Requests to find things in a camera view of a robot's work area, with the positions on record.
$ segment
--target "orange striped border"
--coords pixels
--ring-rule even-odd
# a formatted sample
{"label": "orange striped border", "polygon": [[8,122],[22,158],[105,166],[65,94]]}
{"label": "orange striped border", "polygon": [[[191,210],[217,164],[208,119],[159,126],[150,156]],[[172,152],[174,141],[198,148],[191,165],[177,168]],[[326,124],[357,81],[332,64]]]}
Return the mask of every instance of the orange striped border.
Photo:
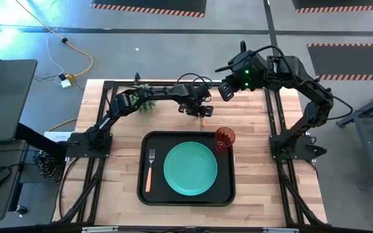
{"label": "orange striped border", "polygon": [[201,12],[185,12],[181,10],[165,10],[165,9],[144,8],[144,7],[136,7],[136,6],[92,4],[90,7],[95,8],[95,9],[104,9],[104,10],[123,10],[123,11],[128,11],[128,12],[167,14],[167,15],[172,15],[172,16],[189,16],[189,17],[204,17],[205,16],[205,14]]}
{"label": "orange striped border", "polygon": [[331,81],[373,81],[373,74],[322,74],[316,78]]}
{"label": "orange striped border", "polygon": [[320,46],[373,46],[373,43],[310,43],[308,47],[320,47]]}
{"label": "orange striped border", "polygon": [[313,7],[296,9],[298,13],[320,13],[320,12],[355,12],[373,10],[372,6],[337,6],[337,7]]}

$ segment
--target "green plate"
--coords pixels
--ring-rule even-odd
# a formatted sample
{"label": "green plate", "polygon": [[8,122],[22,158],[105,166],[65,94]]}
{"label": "green plate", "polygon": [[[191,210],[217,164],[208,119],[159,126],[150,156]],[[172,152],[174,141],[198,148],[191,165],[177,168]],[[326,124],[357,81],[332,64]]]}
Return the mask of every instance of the green plate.
{"label": "green plate", "polygon": [[177,193],[199,195],[214,184],[217,161],[206,146],[184,142],[169,151],[163,164],[163,173],[169,186]]}

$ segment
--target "small plant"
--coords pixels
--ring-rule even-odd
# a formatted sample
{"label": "small plant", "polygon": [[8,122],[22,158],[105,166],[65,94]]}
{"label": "small plant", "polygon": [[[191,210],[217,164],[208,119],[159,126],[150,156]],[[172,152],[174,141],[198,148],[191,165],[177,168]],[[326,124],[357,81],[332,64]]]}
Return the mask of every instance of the small plant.
{"label": "small plant", "polygon": [[[149,85],[148,84],[145,84],[145,85],[138,85],[137,87],[142,87],[142,88],[145,88],[145,89],[148,89],[149,88]],[[131,94],[130,95],[130,102],[132,104],[136,103],[136,101],[138,100],[139,98],[136,97],[135,95]],[[150,100],[150,101],[146,101],[145,103],[143,103],[141,105],[141,107],[139,108],[139,113],[140,114],[147,114],[147,113],[151,113],[152,110],[153,110],[153,107],[156,106],[156,100]]]}

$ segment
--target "wooden table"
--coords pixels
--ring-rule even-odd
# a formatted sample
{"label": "wooden table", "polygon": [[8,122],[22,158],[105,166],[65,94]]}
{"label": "wooden table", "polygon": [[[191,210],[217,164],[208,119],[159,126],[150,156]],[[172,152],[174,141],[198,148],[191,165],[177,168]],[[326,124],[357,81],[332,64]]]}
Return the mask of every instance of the wooden table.
{"label": "wooden table", "polygon": [[[103,81],[87,81],[77,132],[84,132],[95,123]],[[178,105],[171,101],[158,102],[149,115],[132,113],[122,117],[111,128],[112,151],[104,170],[96,225],[285,226],[277,168],[270,156],[268,136],[271,132],[264,91],[239,92],[230,102],[224,102],[216,88],[211,94],[209,105],[214,106],[214,112],[212,117],[205,118],[207,125],[203,128],[198,118],[178,113]],[[292,126],[302,116],[297,92],[283,89],[280,94],[286,124]],[[230,127],[236,133],[233,145],[236,197],[232,204],[225,207],[147,206],[138,200],[137,173],[145,134],[155,130],[216,131],[222,126]],[[62,195],[64,213],[82,191],[86,167],[87,159],[80,159],[66,178]],[[326,222],[315,170],[306,161],[295,161],[295,171],[301,196],[317,217]],[[88,200],[85,219],[91,196]],[[289,202],[296,221],[293,198],[290,197]],[[53,217],[53,220],[57,219],[58,209]]]}

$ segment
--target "silver fork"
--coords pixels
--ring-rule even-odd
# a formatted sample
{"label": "silver fork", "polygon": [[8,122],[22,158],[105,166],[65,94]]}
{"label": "silver fork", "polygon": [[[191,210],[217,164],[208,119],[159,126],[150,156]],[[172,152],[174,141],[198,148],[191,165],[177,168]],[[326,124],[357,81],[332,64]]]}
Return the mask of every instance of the silver fork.
{"label": "silver fork", "polygon": [[146,180],[146,190],[145,192],[150,192],[150,186],[152,184],[152,163],[155,160],[155,149],[149,149],[149,170],[148,178]]}

